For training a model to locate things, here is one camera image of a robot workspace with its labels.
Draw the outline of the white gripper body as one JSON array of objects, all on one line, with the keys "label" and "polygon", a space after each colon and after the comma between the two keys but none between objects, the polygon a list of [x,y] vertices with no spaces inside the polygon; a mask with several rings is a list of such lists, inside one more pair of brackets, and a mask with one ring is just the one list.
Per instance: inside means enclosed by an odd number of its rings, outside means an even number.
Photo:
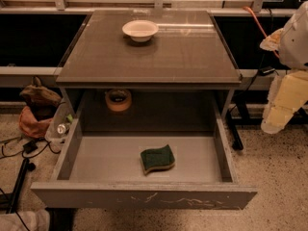
[{"label": "white gripper body", "polygon": [[283,28],[280,63],[291,69],[308,69],[308,2],[304,2]]}]

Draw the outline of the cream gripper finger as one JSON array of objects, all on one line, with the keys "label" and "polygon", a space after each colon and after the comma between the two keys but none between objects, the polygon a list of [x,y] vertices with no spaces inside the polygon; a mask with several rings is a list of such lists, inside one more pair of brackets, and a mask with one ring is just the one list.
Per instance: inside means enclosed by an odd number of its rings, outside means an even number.
[{"label": "cream gripper finger", "polygon": [[280,132],[307,101],[307,71],[297,70],[284,77],[275,76],[269,88],[261,129],[268,134]]},{"label": "cream gripper finger", "polygon": [[278,51],[283,29],[280,28],[267,36],[260,43],[260,48],[266,51]]}]

